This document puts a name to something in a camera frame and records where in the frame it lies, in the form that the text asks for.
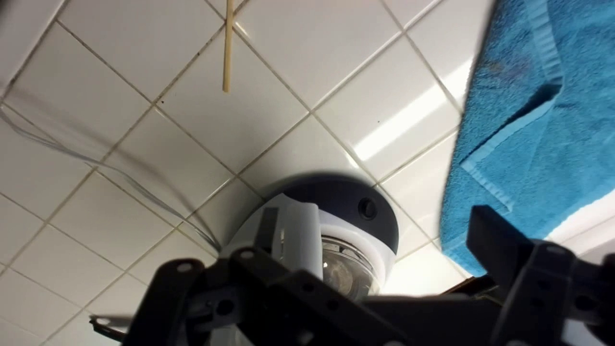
blue towel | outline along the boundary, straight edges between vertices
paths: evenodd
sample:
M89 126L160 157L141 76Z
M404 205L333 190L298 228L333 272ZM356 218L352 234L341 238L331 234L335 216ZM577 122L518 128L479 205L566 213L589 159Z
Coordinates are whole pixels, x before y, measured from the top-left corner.
M471 205L544 238L614 188L615 1L500 0L444 193L444 251L481 274L466 245Z

cable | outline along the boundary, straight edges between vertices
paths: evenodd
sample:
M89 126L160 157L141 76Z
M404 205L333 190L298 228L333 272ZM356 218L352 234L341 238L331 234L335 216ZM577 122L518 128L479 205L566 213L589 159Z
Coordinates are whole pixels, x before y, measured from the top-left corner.
M175 207L172 207L170 203L166 203L164 199L160 199L154 191L150 191L149 188L145 188L139 180L135 180L129 172L122 170L120 166L108 165L108 163L104 163L104 161L100 161L100 159L95 159L95 157L91 157L91 155L87 155L87 153L81 153L81 151L77 151L77 149L72 149L72 147L64 145L60 140L56 140L56 138L52 138L52 136L49 136L49 134L47 134L49 138L45 138L45 136L41 136L41 134L35 134L35 132L31 132L31 130L20 126L16 120L10 118L10 115L4 113L2 107L0 107L0 118L2 118L4 122L8 122L20 136L24 136L24 138L27 138L27 140L33 140L33 141L37 141L37 143L41 143L41 145L47 145L47 147L50 147L50 149L62 151L62 153L66 153L66 155L70 155L70 157L77 157L77 159L81 159L81 161L89 161L89 163L106 166L106 168L110 168L110 170L116 170L116 172L122 174L141 195L149 197L152 203L156 203L158 207L162 207L162 209L177 215L179 218L185 218ZM218 253L222 251L222 243L218 241L218 238L214 236L214 232L212 232L210 228L200 228L200 226L197 226L195 222L191 222L191 224L204 234L206 241L208 241Z

